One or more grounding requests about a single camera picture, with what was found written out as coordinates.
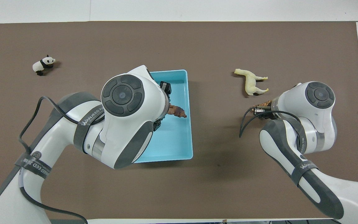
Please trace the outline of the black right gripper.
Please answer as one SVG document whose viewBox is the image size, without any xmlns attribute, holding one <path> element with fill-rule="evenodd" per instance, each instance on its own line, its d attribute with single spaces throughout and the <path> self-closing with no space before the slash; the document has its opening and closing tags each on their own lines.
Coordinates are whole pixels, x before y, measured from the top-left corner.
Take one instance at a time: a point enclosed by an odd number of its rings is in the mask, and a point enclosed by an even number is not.
<svg viewBox="0 0 358 224">
<path fill-rule="evenodd" d="M 277 113 L 273 112 L 271 109 L 271 106 L 256 106 L 253 108 L 253 115 L 257 116 L 259 114 L 262 114 L 258 116 L 258 119 L 279 119 L 280 117 L 277 115 Z"/>
</svg>

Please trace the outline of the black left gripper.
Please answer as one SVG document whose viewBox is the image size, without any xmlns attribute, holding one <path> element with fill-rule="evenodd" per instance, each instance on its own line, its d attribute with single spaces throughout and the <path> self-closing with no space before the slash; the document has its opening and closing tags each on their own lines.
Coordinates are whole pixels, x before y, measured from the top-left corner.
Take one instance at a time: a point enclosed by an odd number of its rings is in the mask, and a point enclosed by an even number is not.
<svg viewBox="0 0 358 224">
<path fill-rule="evenodd" d="M 172 88 L 171 88 L 171 84 L 161 81 L 160 82 L 160 88 L 162 89 L 162 91 L 165 93 L 167 100 L 166 100 L 166 104 L 165 104 L 165 109 L 163 111 L 163 114 L 160 116 L 159 119 L 157 119 L 154 123 L 153 123 L 153 131 L 156 131 L 162 123 L 162 120 L 165 118 L 165 116 L 168 113 L 168 109 L 169 109 L 169 105 L 170 105 L 170 94 L 172 93 Z"/>
</svg>

